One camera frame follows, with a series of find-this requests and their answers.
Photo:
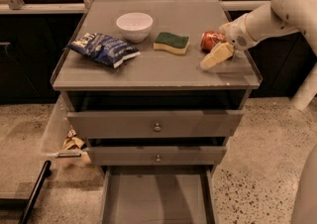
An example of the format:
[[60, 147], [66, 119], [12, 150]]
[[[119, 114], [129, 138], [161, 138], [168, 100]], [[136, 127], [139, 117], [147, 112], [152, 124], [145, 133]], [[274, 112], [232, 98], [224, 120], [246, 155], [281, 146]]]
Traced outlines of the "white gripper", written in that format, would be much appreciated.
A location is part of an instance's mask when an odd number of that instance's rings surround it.
[[219, 43], [211, 50], [200, 63], [202, 69], [209, 69], [230, 58], [234, 54], [235, 49], [237, 51], [245, 51], [258, 44], [248, 33], [246, 20], [247, 15], [244, 14], [236, 20], [219, 27], [219, 32], [225, 34], [227, 42]]

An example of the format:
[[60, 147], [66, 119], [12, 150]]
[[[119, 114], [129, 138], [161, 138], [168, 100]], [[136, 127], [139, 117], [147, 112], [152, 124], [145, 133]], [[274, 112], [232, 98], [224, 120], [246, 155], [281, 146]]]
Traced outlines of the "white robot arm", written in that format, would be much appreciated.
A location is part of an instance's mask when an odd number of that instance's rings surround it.
[[[299, 32], [317, 55], [317, 0], [270, 0], [254, 11], [224, 24], [226, 41], [215, 45], [200, 63], [203, 69], [245, 51], [259, 42]], [[303, 167], [290, 224], [317, 224], [317, 146]]]

